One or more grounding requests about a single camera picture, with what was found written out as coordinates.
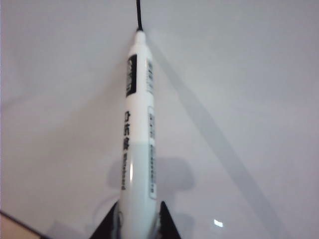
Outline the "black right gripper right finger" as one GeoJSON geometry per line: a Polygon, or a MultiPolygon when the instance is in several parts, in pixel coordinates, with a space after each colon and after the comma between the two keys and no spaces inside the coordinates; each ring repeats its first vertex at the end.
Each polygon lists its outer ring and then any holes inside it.
{"type": "Polygon", "coordinates": [[[159,209],[159,229],[158,229],[158,239],[179,239],[180,234],[173,221],[173,218],[169,212],[169,209],[165,203],[162,201],[160,203],[159,209]]]}

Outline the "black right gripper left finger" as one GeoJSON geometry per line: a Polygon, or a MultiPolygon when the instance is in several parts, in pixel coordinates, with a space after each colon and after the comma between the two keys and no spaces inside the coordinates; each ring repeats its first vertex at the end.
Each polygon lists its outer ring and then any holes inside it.
{"type": "Polygon", "coordinates": [[[119,239],[120,222],[119,222],[119,201],[117,201],[97,226],[90,236],[90,239],[119,239]]]}

